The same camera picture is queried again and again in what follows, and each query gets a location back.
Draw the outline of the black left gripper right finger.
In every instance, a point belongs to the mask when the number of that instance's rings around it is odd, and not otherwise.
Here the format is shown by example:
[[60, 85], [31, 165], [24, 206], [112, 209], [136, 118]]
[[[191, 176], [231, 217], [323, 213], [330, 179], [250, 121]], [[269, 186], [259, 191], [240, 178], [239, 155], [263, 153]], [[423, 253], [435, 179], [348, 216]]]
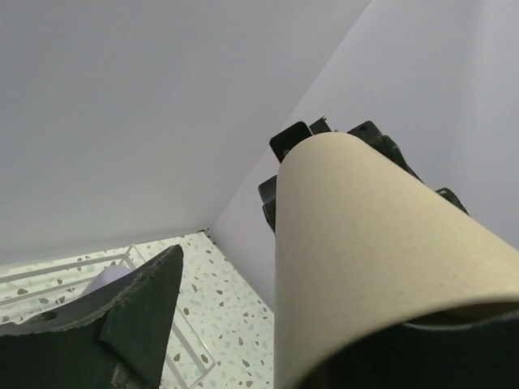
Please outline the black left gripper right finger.
[[518, 308], [349, 315], [301, 388], [516, 388]]

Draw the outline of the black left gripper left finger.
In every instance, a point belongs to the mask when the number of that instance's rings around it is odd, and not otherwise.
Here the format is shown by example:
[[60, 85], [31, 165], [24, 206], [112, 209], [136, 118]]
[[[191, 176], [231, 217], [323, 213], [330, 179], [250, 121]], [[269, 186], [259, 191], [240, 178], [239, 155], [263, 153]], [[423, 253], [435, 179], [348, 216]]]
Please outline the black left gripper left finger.
[[158, 388], [182, 281], [171, 246], [103, 288], [1, 326], [3, 388]]

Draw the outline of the lavender plastic cup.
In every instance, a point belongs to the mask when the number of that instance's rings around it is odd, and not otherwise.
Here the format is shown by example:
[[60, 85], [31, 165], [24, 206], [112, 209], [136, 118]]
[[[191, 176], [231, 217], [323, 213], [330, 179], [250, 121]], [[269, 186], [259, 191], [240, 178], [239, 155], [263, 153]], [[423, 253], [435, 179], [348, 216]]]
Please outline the lavender plastic cup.
[[82, 292], [82, 296], [103, 288], [107, 284], [110, 284], [129, 273], [131, 273], [131, 269], [123, 265], [109, 266], [89, 282], [85, 290]]

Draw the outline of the beige plastic cup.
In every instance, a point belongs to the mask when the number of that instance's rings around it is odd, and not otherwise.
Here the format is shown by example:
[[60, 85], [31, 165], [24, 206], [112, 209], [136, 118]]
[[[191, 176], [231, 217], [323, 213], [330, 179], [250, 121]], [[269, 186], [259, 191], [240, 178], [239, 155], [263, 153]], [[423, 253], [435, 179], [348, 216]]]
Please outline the beige plastic cup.
[[352, 135], [283, 160], [275, 235], [277, 388], [301, 388], [351, 314], [518, 308], [517, 250]]

